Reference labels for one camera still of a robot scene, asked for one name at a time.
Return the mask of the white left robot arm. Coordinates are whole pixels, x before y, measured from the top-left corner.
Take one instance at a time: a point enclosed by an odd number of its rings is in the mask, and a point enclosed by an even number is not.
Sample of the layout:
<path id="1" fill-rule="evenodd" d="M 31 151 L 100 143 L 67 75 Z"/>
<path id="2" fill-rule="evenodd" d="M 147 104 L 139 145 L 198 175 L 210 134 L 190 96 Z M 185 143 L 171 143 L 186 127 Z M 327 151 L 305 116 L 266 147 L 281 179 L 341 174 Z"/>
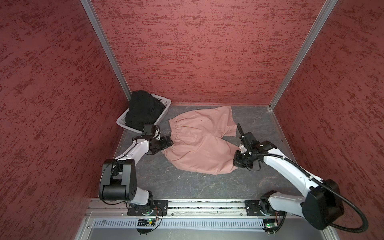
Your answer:
<path id="1" fill-rule="evenodd" d="M 145 155 L 155 155 L 173 145 L 171 137 L 138 136 L 132 145 L 115 159 L 103 163 L 99 198 L 108 205 L 128 203 L 150 212 L 153 194 L 138 187 L 136 164 Z"/>

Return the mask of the pink shorts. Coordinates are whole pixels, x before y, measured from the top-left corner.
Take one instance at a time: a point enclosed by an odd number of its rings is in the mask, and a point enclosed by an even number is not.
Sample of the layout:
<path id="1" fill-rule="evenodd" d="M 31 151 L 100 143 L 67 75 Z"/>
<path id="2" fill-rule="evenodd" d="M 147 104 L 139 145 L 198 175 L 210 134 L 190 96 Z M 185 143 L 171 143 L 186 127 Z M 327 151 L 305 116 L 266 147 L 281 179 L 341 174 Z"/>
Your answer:
<path id="1" fill-rule="evenodd" d="M 169 120 L 173 145 L 163 154 L 177 169 L 201 174 L 229 174 L 239 147 L 224 140 L 237 125 L 230 106 L 189 111 Z"/>

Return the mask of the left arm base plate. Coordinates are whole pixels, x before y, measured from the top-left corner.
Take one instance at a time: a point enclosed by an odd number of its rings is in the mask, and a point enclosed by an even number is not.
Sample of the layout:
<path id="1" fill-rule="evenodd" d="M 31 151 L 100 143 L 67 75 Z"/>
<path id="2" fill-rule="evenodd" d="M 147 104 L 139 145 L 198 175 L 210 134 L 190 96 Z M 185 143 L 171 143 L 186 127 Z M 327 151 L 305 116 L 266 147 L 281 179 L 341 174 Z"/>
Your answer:
<path id="1" fill-rule="evenodd" d="M 126 204 L 128 216 L 166 216 L 168 200 L 150 200 L 145 206 Z"/>

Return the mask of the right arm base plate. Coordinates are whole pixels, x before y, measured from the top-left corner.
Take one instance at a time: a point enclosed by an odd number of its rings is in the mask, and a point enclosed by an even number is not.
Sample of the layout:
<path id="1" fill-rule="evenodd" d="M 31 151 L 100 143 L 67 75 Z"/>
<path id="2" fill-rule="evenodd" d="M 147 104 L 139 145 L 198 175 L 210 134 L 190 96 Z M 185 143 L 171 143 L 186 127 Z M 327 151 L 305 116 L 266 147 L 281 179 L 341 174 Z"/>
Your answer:
<path id="1" fill-rule="evenodd" d="M 271 216 L 269 203 L 266 200 L 246 200 L 247 216 Z"/>

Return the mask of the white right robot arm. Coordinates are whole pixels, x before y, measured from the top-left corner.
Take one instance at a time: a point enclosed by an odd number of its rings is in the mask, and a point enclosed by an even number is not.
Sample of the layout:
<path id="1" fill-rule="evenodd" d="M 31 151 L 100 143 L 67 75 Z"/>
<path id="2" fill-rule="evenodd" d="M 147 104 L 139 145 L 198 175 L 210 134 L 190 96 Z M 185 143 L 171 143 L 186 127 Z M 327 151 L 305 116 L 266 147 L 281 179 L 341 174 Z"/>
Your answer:
<path id="1" fill-rule="evenodd" d="M 264 216 L 275 212 L 291 213 L 304 218 L 317 230 L 323 230 L 344 214 L 343 201 L 337 196 L 340 190 L 334 181 L 324 182 L 320 177 L 304 170 L 272 143 L 265 141 L 251 150 L 241 146 L 235 152 L 236 167 L 251 170 L 254 163 L 264 163 L 272 167 L 300 192 L 298 196 L 277 191 L 262 195 L 258 208 Z"/>

